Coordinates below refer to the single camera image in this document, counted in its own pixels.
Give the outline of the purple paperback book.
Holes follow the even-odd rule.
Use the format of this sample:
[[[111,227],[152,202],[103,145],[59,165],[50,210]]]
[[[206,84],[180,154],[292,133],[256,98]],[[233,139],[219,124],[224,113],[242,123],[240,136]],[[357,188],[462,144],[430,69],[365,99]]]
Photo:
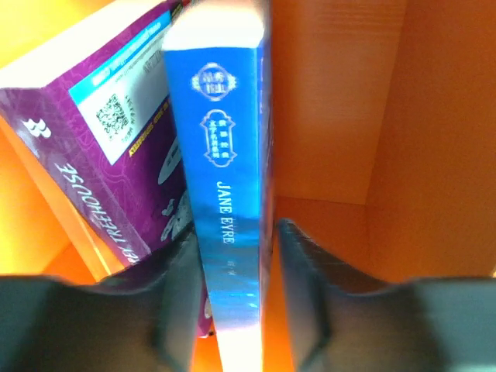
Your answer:
[[[1,114],[129,267],[192,220],[161,45],[179,1],[114,1],[1,70]]]

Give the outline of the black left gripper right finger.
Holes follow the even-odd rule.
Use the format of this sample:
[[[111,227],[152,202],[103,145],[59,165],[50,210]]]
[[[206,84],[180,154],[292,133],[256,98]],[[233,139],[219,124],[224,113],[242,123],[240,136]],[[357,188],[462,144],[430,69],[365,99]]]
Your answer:
[[[495,280],[392,284],[277,224],[291,356],[297,371],[493,371]]]

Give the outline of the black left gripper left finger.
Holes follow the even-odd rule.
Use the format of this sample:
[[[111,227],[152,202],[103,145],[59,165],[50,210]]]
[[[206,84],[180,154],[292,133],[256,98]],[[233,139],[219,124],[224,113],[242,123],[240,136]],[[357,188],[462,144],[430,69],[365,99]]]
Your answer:
[[[193,226],[97,284],[4,276],[1,369],[189,371],[201,296]]]

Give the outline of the Jane Eyre book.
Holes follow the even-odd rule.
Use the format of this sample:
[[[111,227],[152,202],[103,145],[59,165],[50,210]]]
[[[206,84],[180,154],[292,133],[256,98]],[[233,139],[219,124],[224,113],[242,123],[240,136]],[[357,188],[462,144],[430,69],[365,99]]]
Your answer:
[[[225,371],[263,368],[273,226],[271,6],[193,1],[162,44]]]

